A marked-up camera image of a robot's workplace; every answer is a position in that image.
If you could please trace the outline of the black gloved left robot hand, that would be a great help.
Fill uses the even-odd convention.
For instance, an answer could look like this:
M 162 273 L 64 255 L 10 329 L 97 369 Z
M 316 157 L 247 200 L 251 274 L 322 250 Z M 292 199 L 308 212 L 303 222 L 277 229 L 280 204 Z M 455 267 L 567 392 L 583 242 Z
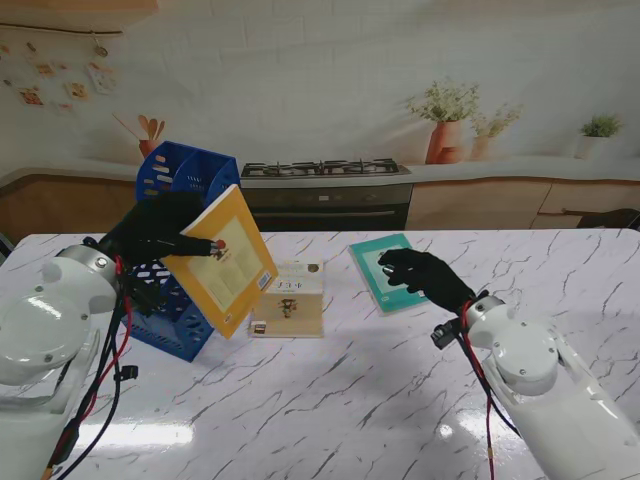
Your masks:
M 195 192 L 167 192 L 141 200 L 95 248 L 129 268 L 168 256 L 212 256 L 220 250 L 216 241 L 182 233 L 203 211 L 202 198 Z

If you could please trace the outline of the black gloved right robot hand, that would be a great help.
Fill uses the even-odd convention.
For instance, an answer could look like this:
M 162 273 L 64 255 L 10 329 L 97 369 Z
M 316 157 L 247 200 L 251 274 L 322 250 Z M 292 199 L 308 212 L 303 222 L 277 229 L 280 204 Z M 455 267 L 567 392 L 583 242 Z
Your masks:
M 460 314 L 465 305 L 477 298 L 446 262 L 431 253 L 408 248 L 387 250 L 378 264 L 391 268 L 387 273 L 390 285 L 405 285 L 410 294 L 422 291 L 448 312 Z

